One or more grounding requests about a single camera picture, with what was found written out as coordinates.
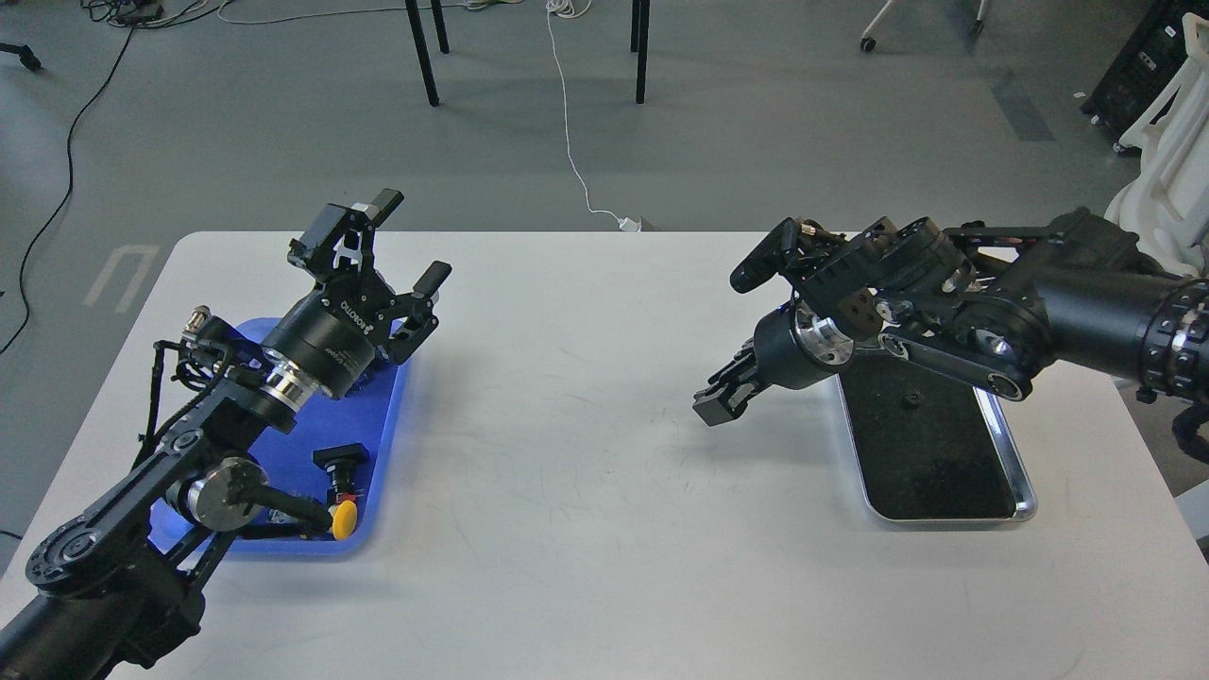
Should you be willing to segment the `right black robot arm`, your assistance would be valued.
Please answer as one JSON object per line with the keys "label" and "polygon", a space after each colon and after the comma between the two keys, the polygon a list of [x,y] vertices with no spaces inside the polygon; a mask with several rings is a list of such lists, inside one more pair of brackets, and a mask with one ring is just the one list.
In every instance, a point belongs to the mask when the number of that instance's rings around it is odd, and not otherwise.
{"label": "right black robot arm", "polygon": [[692,408],[708,426],[730,422],[764,390],[811,387],[872,351],[1024,400],[1032,378],[1066,361],[1130,380],[1143,403],[1187,400],[1173,433],[1205,462],[1207,280],[1165,271],[1138,244],[1084,208],[1045,227],[880,218],[854,237],[787,218],[729,283],[747,293],[779,276],[789,301]]}

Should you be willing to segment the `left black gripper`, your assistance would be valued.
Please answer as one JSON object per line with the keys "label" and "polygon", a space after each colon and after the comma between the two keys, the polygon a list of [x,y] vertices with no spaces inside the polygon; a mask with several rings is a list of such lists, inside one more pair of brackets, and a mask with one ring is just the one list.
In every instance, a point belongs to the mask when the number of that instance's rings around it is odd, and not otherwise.
{"label": "left black gripper", "polygon": [[[374,267],[376,229],[403,202],[400,191],[384,189],[368,204],[326,204],[311,227],[290,242],[288,263],[314,277],[316,287],[260,344],[268,361],[297,365],[332,400],[366,387],[378,373],[389,371],[392,363],[404,365],[439,325],[434,306],[452,271],[449,263],[429,263],[405,296],[397,296]],[[337,304],[323,302],[328,294],[337,301],[388,304],[382,315],[382,328],[388,332],[382,351],[368,342]]]}

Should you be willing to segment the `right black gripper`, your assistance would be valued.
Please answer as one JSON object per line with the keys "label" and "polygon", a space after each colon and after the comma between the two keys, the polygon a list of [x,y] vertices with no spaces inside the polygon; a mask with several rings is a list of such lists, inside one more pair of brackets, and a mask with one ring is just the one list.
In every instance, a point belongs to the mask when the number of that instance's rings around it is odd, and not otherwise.
{"label": "right black gripper", "polygon": [[855,341],[838,332],[834,321],[809,307],[777,307],[756,324],[750,345],[692,396],[692,410],[708,427],[731,422],[773,384],[803,390],[841,373],[854,348]]}

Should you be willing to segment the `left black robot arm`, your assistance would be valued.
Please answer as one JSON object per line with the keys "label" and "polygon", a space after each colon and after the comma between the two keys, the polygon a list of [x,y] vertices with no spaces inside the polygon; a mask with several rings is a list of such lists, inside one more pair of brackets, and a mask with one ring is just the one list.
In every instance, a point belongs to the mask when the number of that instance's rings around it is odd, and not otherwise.
{"label": "left black robot arm", "polygon": [[151,667],[199,632],[204,586],[237,538],[349,538],[349,453],[324,453],[332,497],[268,483],[250,448],[289,434],[316,393],[332,400],[377,361],[401,365],[435,332],[449,263],[398,293],[374,238],[404,201],[328,204],[288,259],[316,281],[264,340],[193,310],[180,340],[155,346],[151,408],[129,473],[27,557],[36,597],[2,629],[5,679],[104,679]]}

